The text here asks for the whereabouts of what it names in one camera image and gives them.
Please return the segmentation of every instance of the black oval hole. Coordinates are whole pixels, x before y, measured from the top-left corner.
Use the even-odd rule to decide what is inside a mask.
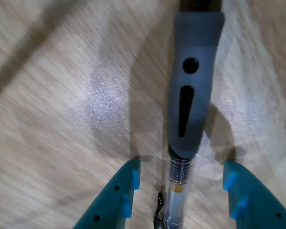
[[[95,221],[95,222],[99,221],[100,219],[101,219],[101,217],[100,217],[99,215],[95,215],[95,216],[94,216],[94,221]]]
[[[183,70],[187,74],[194,74],[199,68],[199,62],[193,57],[185,59],[183,62]]]

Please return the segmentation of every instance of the teal plastic piece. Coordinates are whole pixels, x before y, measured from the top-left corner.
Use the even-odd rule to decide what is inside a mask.
[[[286,229],[286,209],[248,169],[226,161],[224,190],[237,229]]]
[[[123,229],[132,216],[133,192],[140,186],[141,162],[126,162],[92,202],[73,229]]]

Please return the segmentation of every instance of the gray rubber grip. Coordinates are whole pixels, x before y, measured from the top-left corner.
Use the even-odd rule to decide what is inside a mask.
[[[220,12],[182,12],[174,22],[175,60],[167,104],[167,134],[172,150],[188,159],[197,153],[211,97],[216,50],[225,17]],[[195,58],[194,74],[183,69],[187,58]],[[179,103],[183,86],[194,88],[194,98],[183,137],[179,135]]]

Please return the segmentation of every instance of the clear pen barrel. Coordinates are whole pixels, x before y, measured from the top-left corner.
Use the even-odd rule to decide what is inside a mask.
[[[191,189],[191,171],[191,159],[179,160],[173,157],[170,158],[163,215],[166,229],[183,228],[187,196]]]

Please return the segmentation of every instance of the wooden surface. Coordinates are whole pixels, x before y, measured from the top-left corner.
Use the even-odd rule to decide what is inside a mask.
[[[153,228],[177,0],[0,0],[0,228],[72,228],[142,155],[127,229]],[[232,229],[228,156],[286,207],[286,0],[224,0],[186,229]]]

